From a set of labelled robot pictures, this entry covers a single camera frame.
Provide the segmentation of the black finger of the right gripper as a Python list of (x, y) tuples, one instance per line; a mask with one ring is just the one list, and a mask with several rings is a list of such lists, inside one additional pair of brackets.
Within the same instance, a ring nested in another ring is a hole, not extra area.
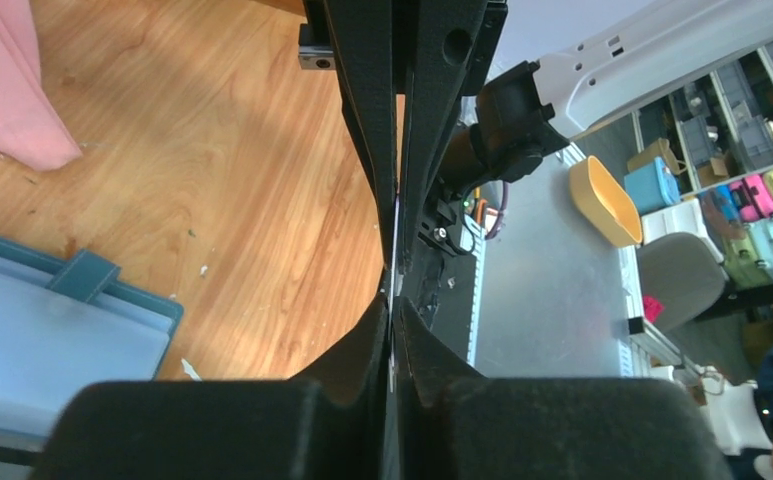
[(384, 263), (393, 263), (397, 195), (393, 3), (326, 1), (342, 112), (374, 196)]
[(421, 1), (406, 82), (399, 211), (399, 270), (412, 247), (437, 149), (457, 103), (487, 3)]

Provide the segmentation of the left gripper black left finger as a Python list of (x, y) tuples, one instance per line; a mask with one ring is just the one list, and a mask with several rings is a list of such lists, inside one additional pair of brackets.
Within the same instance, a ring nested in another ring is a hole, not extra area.
[(122, 381), (84, 388), (36, 479), (375, 479), (389, 312), (358, 323), (287, 380)]

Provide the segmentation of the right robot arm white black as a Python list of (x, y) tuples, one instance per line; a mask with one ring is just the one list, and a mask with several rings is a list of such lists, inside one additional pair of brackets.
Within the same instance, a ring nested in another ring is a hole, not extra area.
[(389, 267), (411, 269), (463, 98), (476, 160), (450, 188), (514, 181), (600, 123), (773, 40), (773, 1), (308, 1), (331, 51)]

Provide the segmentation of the blue leather card holder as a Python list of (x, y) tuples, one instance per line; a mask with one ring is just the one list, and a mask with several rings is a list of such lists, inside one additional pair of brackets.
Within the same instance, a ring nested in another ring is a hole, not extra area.
[(28, 466), (85, 387), (154, 378), (184, 314), (82, 249), (61, 259), (0, 237), (0, 463)]

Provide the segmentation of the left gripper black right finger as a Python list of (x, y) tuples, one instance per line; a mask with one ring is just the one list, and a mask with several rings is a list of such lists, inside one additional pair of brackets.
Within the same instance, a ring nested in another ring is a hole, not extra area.
[(697, 404), (652, 378), (490, 378), (395, 302), (404, 479), (727, 479)]

